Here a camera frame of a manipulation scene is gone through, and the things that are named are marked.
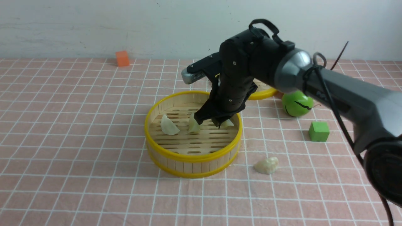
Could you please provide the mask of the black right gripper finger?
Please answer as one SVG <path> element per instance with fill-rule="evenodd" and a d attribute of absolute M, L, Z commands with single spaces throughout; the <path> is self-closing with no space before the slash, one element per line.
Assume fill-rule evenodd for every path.
<path fill-rule="evenodd" d="M 212 122 L 214 123 L 215 127 L 220 128 L 221 127 L 221 123 L 230 119 L 230 117 L 218 117 L 218 118 L 212 118 Z"/>
<path fill-rule="evenodd" d="M 204 110 L 199 110 L 195 112 L 194 119 L 198 125 L 201 125 L 205 120 L 208 120 L 208 113 Z"/>

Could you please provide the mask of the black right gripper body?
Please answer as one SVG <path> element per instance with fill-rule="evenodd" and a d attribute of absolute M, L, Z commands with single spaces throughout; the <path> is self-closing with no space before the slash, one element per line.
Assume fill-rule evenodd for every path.
<path fill-rule="evenodd" d="M 202 106 L 208 119 L 232 117 L 245 107 L 245 99 L 253 83 L 250 75 L 250 53 L 244 42 L 225 40 L 219 49 L 222 61 L 218 87 Z"/>

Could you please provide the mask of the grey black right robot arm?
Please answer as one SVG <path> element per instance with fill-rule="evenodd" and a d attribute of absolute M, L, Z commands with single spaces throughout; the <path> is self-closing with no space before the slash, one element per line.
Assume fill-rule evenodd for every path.
<path fill-rule="evenodd" d="M 401 207 L 401 93 L 367 83 L 317 64 L 315 53 L 282 41 L 279 30 L 249 25 L 247 30 L 225 40 L 220 50 L 182 70 L 184 83 L 203 77 L 212 83 L 209 99 L 195 113 L 201 124 L 211 119 L 216 127 L 245 109 L 245 102 L 257 90 L 257 79 L 282 93 L 301 91 L 330 107 L 345 137 L 350 136 L 342 119 L 353 123 L 350 146 L 366 176 L 379 193 Z"/>

